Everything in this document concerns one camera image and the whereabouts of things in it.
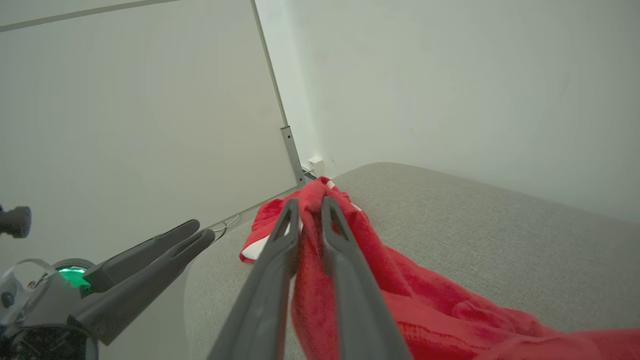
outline white electrical box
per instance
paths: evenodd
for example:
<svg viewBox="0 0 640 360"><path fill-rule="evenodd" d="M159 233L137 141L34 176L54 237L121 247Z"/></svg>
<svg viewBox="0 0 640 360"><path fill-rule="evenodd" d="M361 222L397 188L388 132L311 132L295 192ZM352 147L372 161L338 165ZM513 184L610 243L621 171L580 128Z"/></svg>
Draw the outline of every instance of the white electrical box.
<svg viewBox="0 0 640 360"><path fill-rule="evenodd" d="M308 160L309 162L309 172L315 177L325 176L326 172L324 171L324 161L318 157L314 156Z"/></svg>

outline white cable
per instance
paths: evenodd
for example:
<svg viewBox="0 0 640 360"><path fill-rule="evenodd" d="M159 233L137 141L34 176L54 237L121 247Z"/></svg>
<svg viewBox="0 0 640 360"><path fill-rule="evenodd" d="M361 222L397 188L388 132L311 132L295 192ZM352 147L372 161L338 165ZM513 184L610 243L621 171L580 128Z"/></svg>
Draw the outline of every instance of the white cable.
<svg viewBox="0 0 640 360"><path fill-rule="evenodd" d="M225 226L224 226L224 227L221 227L221 228L219 228L219 229L211 229L211 230L213 230L213 231L214 231L214 232L216 232L216 233L217 233L218 231L222 231L222 230L224 230L224 229L226 229L226 228L230 227L234 222L236 222L236 220L237 220L239 217L240 217L240 214L236 215L236 217L235 217L235 218L234 218L234 219L233 219L233 220L232 220L228 225L227 225L227 223L226 223L226 222L223 222L223 223L225 224Z"/></svg>

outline red towel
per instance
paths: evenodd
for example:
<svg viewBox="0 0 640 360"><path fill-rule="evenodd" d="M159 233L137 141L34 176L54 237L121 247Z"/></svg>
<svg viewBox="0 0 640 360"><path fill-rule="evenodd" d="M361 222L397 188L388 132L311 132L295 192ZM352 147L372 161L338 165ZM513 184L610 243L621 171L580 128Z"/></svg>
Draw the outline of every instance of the red towel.
<svg viewBox="0 0 640 360"><path fill-rule="evenodd" d="M327 178L290 196L299 198L303 223L291 316L308 359L339 358L333 286L319 256L320 210L327 195L340 205L414 358L640 359L640 329L555 331L527 313L496 306L419 267L384 246L364 212ZM260 208L243 251L268 236L287 199ZM242 254L240 258L253 262Z"/></svg>

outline white panel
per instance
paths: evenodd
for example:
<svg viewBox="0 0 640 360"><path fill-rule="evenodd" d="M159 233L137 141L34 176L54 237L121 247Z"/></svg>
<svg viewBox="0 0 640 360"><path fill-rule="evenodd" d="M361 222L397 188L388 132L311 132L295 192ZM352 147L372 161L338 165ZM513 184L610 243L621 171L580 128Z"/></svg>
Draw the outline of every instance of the white panel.
<svg viewBox="0 0 640 360"><path fill-rule="evenodd" d="M94 262L293 186L250 2L183 0L0 33L0 265Z"/></svg>
<svg viewBox="0 0 640 360"><path fill-rule="evenodd" d="M330 175L396 161L640 221L638 1L259 3L287 114L308 100L298 151Z"/></svg>
<svg viewBox="0 0 640 360"><path fill-rule="evenodd" d="M0 0L0 26L136 2L131 0Z"/></svg>

